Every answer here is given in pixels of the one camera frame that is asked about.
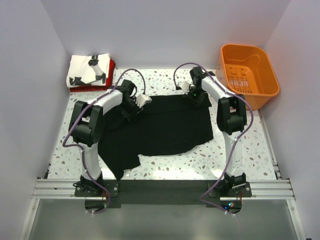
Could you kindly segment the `black t shirt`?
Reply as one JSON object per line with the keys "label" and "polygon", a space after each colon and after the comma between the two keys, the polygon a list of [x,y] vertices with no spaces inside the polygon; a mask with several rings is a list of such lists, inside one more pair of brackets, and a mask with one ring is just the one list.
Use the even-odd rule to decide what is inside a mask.
{"label": "black t shirt", "polygon": [[196,106],[186,95],[156,95],[128,121],[119,106],[104,115],[98,155],[117,180],[140,166],[139,155],[169,156],[188,152],[214,138],[207,95]]}

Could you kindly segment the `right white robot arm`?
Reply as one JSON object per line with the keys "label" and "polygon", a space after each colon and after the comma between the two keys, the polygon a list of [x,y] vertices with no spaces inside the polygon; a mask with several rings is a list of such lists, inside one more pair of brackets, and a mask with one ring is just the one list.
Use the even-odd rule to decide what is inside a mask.
{"label": "right white robot arm", "polygon": [[209,189],[218,196],[233,197],[246,186],[247,177],[243,167],[241,134],[247,124],[244,96],[235,94],[222,86],[216,77],[197,66],[190,70],[192,84],[184,81],[179,86],[187,98],[200,106],[206,95],[217,103],[216,123],[222,132],[226,151],[226,166],[216,183]]}

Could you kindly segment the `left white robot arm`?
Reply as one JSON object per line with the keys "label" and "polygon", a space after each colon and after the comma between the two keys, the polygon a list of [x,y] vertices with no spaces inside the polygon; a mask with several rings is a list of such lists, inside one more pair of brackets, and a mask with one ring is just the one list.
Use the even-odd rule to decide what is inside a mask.
{"label": "left white robot arm", "polygon": [[73,139],[71,146],[80,148],[82,173],[73,185],[78,192],[90,197],[108,195],[98,154],[98,143],[106,126],[104,116],[115,107],[119,107],[122,116],[129,121],[139,114],[152,99],[144,93],[133,96],[135,88],[132,81],[124,80],[120,86],[95,99],[74,104],[68,136]]}

